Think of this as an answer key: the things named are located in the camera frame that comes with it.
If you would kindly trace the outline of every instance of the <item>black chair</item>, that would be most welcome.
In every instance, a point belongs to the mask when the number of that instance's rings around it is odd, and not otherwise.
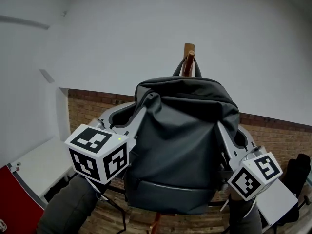
[[[310,169],[310,158],[305,154],[299,154],[297,159],[291,159],[288,162],[283,183],[294,195],[296,195],[297,198],[301,193]],[[299,210],[305,204],[311,204],[307,196],[304,196],[304,201],[300,206],[296,203],[280,220],[277,221],[277,223],[273,225],[274,234],[277,233],[277,226],[296,222],[299,219]]]

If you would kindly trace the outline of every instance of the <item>brick wall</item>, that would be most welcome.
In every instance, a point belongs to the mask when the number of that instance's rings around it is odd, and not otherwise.
[[[133,100],[133,96],[70,89],[70,129],[73,132],[80,124],[88,124],[106,109]],[[283,170],[298,153],[312,156],[312,126],[244,113],[240,114],[240,124],[249,130],[257,145],[265,146],[267,151],[274,154]],[[123,187],[121,181],[115,180],[114,184]],[[227,191],[218,192],[214,201],[225,200],[227,197]]]

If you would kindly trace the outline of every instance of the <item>wooden pole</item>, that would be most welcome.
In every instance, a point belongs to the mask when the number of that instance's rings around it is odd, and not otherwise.
[[[183,58],[186,58],[186,61],[183,63],[182,66],[182,76],[192,76],[192,65],[195,58],[195,45],[192,43],[184,44],[184,54]]]

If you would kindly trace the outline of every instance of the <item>backpack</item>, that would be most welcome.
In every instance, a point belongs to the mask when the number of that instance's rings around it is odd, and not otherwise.
[[[134,115],[147,111],[123,178],[130,206],[202,214],[220,185],[215,125],[235,137],[239,111],[219,82],[201,77],[196,61],[195,77],[180,77],[184,60],[172,77],[136,87]]]

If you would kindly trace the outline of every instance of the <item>black backpack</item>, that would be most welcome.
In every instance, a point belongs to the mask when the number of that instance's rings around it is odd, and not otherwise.
[[[201,77],[155,78],[136,88],[136,109],[146,107],[124,184],[130,206],[169,214],[202,214],[220,177],[217,121],[235,137],[239,111],[224,87]]]

